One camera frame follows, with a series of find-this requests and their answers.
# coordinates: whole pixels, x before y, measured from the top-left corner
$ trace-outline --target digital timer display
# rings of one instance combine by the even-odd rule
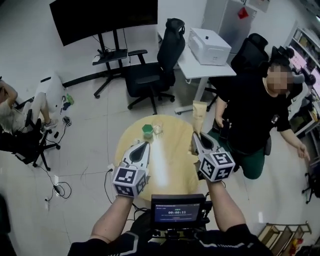
[[[195,222],[199,213],[199,203],[179,205],[155,205],[155,222]]]

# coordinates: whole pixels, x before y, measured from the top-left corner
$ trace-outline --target printer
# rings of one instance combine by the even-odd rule
[[[231,51],[216,32],[201,28],[190,29],[188,45],[202,65],[225,65]]]

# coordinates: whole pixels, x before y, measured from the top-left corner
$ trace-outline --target person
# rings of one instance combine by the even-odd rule
[[[306,146],[291,130],[288,121],[286,93],[293,86],[290,68],[274,62],[266,78],[242,73],[228,78],[219,88],[215,121],[220,128],[224,127],[225,120],[229,121],[230,128],[225,139],[216,132],[215,124],[208,134],[231,153],[248,179],[258,179],[263,171],[265,146],[273,127],[297,149],[300,158],[310,161]]]
[[[18,93],[5,81],[0,80],[0,125],[14,134],[17,131],[27,133],[32,131],[29,125],[25,127],[28,111],[32,109],[32,122],[35,124],[40,112],[44,118],[44,129],[50,130],[57,126],[57,119],[50,119],[46,94],[40,92],[32,103],[27,102],[22,112],[14,108]]]
[[[118,195],[106,213],[95,223],[90,239],[86,242],[74,242],[68,256],[271,256],[271,251],[250,233],[243,213],[232,200],[223,183],[207,181],[207,186],[219,230],[198,230],[194,234],[194,239],[167,239],[160,245],[148,242],[152,232],[146,231],[143,226],[149,225],[151,214],[146,212],[133,223],[130,231],[121,235],[133,198]],[[140,221],[140,218],[145,215],[149,216],[149,221],[144,222],[148,223],[147,225],[141,224],[143,221]]]

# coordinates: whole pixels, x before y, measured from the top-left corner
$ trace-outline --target green object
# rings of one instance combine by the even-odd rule
[[[236,164],[242,167],[243,174],[250,180],[256,180],[260,177],[265,164],[264,148],[259,149],[253,154],[245,154],[231,147],[230,143],[219,137],[219,133],[208,132],[208,135],[216,139],[221,147],[228,151]]]
[[[142,127],[143,136],[147,139],[151,139],[153,137],[154,129],[151,124],[145,124]]]
[[[71,95],[69,95],[69,93],[66,94],[66,99],[71,105],[75,103],[74,99],[71,97]]]

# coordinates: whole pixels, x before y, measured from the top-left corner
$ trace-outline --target black t-shirt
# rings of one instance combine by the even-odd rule
[[[68,256],[176,256],[176,255],[209,255],[209,256],[272,256],[247,225],[229,228],[226,232],[218,230],[198,232],[192,240],[167,240],[162,245],[139,239],[126,232],[115,241],[107,244],[100,239],[87,242],[75,242],[71,245]]]
[[[286,96],[271,97],[261,76],[244,73],[224,81],[219,97],[228,102],[223,118],[232,123],[228,141],[235,150],[254,153],[265,146],[273,127],[279,132],[291,128]]]

